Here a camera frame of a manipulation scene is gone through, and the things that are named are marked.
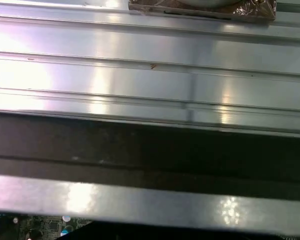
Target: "metal bar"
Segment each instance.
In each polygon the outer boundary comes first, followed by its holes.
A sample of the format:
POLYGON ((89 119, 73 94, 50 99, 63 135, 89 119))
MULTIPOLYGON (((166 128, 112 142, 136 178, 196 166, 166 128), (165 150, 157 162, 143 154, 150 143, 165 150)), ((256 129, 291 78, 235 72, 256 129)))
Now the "metal bar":
POLYGON ((155 226, 232 229, 300 236, 298 201, 194 194, 1 175, 0 211, 69 215, 155 226))

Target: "circuit board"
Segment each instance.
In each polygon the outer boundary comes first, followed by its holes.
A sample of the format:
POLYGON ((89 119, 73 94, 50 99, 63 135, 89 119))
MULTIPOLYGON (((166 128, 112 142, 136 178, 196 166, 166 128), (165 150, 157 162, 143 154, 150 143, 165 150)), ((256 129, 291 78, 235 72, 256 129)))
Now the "circuit board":
POLYGON ((61 216, 29 216, 20 223, 18 240, 30 239, 33 232, 42 235, 38 238, 40 240, 55 240, 61 236, 64 229, 71 228, 74 231, 89 223, 90 220, 78 217, 72 217, 70 221, 65 222, 61 216))

